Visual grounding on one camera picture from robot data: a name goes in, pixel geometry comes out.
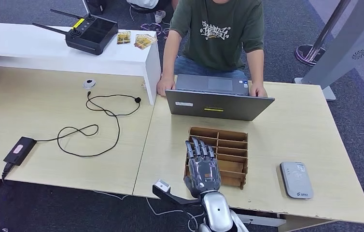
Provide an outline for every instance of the laptop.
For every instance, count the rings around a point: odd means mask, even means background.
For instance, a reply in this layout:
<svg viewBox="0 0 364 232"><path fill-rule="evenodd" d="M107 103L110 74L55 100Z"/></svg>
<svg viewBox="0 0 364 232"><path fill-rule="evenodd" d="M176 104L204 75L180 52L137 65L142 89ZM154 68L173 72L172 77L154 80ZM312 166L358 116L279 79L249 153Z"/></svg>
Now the laptop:
<svg viewBox="0 0 364 232"><path fill-rule="evenodd" d="M207 93L185 90L165 90L173 115L225 118L252 121L275 99Z"/></svg>
<svg viewBox="0 0 364 232"><path fill-rule="evenodd" d="M248 79L179 74L176 89L248 96Z"/></svg>

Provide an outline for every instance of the laptop keyboard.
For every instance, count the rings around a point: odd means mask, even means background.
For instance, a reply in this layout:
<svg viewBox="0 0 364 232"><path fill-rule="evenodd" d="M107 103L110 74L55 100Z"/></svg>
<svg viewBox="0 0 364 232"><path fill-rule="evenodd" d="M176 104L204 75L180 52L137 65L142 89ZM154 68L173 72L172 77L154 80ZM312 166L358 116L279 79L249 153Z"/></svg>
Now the laptop keyboard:
<svg viewBox="0 0 364 232"><path fill-rule="evenodd" d="M197 90L197 89L184 89L184 88L179 88L178 90L181 90L181 91L190 91L190 92L198 92L198 93L218 93L218 94L228 94L228 95L236 95L236 96L246 96L245 94L241 94L241 93L227 93L227 92L217 92L217 91L203 91L203 90Z"/></svg>

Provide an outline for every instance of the laptop sticker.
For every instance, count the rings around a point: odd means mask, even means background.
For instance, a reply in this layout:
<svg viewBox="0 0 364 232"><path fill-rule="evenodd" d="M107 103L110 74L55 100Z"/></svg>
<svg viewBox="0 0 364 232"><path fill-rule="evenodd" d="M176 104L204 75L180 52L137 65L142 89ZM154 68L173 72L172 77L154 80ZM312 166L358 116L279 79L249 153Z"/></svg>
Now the laptop sticker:
<svg viewBox="0 0 364 232"><path fill-rule="evenodd" d="M217 112L223 112L223 109L210 109L210 108L204 108L204 110L208 110L208 111L217 111Z"/></svg>
<svg viewBox="0 0 364 232"><path fill-rule="evenodd" d="M179 102L179 101L176 101L175 102L175 105L181 105L181 106L194 106L193 103L189 103L189 102Z"/></svg>

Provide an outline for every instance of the wooden compartment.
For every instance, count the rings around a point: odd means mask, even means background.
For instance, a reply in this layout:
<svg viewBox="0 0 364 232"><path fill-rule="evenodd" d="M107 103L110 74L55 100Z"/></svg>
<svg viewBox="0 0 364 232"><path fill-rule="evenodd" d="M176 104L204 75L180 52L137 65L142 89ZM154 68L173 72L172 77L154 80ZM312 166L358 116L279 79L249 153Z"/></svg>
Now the wooden compartment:
<svg viewBox="0 0 364 232"><path fill-rule="evenodd" d="M248 171L248 135L235 131L191 127L188 139L193 149L192 137L201 139L213 147L218 159L222 185L243 189ZM190 175L188 160L186 154L185 176Z"/></svg>

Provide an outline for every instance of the yellow label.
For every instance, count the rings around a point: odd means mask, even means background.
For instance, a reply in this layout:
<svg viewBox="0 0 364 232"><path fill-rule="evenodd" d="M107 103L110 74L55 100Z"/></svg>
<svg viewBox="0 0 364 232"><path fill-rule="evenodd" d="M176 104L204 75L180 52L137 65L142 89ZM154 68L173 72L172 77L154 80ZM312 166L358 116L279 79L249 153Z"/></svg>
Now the yellow label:
<svg viewBox="0 0 364 232"><path fill-rule="evenodd" d="M74 26L72 26L72 28L74 29L74 28L77 28L82 22L84 21L84 19L82 18L82 19L80 19L80 20L78 20L78 22L74 25Z"/></svg>
<svg viewBox="0 0 364 232"><path fill-rule="evenodd" d="M204 110L223 112L223 110L220 110L220 109L209 109L209 108L204 108Z"/></svg>

